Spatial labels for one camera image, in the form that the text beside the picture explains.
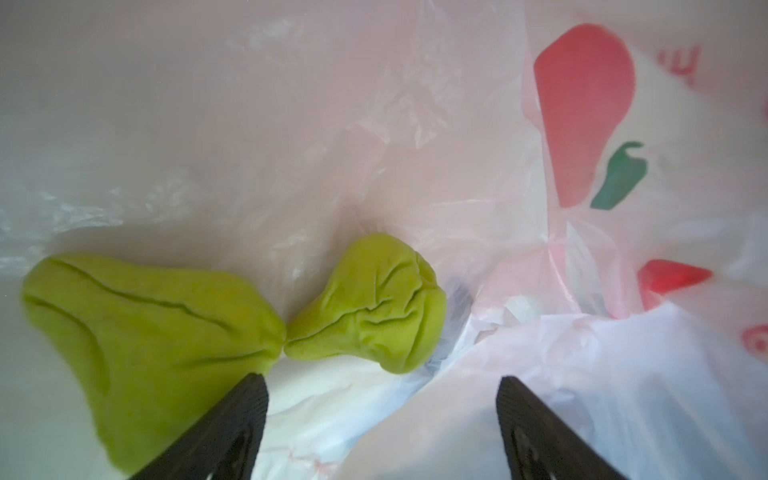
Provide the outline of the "pink plastic bag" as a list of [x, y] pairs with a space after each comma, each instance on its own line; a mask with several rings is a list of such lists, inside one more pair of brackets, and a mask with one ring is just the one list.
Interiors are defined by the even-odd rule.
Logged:
[[379, 231], [440, 347], [280, 361], [256, 478], [505, 479], [507, 375], [629, 478], [766, 477], [763, 1], [3, 2], [2, 477], [120, 477], [23, 313], [46, 256], [290, 319]]

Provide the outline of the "green pear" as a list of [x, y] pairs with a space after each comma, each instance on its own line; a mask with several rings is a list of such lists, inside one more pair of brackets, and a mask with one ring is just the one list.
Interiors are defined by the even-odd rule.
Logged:
[[90, 254], [24, 278], [28, 321], [78, 380], [111, 463], [134, 474], [243, 377], [266, 374], [286, 327], [246, 279]]

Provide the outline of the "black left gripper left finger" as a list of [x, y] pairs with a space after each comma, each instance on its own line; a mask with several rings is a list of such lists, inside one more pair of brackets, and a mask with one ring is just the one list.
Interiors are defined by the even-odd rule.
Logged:
[[269, 394], [250, 373], [133, 480], [252, 477], [263, 439]]

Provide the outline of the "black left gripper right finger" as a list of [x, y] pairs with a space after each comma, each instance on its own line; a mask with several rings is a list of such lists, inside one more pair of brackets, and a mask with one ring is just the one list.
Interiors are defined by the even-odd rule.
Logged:
[[624, 477], [518, 378], [501, 379], [496, 413], [513, 479], [619, 480]]

